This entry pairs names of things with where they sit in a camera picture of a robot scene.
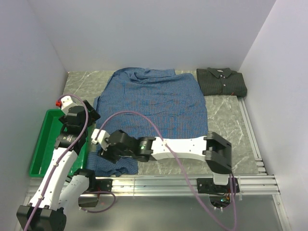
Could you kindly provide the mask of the blue plaid long sleeve shirt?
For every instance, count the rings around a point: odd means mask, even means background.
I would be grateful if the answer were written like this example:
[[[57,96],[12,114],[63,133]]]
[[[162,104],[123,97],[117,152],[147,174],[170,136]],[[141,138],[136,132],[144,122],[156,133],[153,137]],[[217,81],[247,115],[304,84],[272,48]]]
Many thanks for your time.
[[[96,127],[122,130],[134,138],[161,135],[188,139],[208,133],[207,109],[191,73],[123,68],[109,78],[94,101],[100,114]]]

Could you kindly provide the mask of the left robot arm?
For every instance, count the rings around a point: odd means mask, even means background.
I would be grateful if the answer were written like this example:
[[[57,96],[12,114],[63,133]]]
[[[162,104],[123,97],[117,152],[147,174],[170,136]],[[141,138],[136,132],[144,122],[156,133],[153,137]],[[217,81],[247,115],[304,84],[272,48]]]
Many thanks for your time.
[[[82,101],[77,105],[73,95],[66,95],[56,102],[64,116],[59,120],[62,128],[57,137],[48,170],[32,199],[27,205],[19,206],[16,216],[25,231],[62,231],[67,221],[68,207],[85,193],[93,193],[97,181],[92,170],[78,169],[68,187],[62,188],[69,171],[88,141],[88,128],[100,118],[98,112]]]

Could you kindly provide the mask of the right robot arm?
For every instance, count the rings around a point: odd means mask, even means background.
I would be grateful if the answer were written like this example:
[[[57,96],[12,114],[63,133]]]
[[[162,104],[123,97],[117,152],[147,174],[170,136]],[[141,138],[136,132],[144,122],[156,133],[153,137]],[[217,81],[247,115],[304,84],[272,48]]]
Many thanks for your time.
[[[109,134],[95,129],[91,142],[100,145],[99,156],[116,163],[122,157],[131,157],[140,162],[164,159],[193,159],[207,163],[213,173],[212,187],[223,192],[229,186],[231,167],[231,143],[215,132],[191,139],[160,139],[159,137],[129,136],[122,130]]]

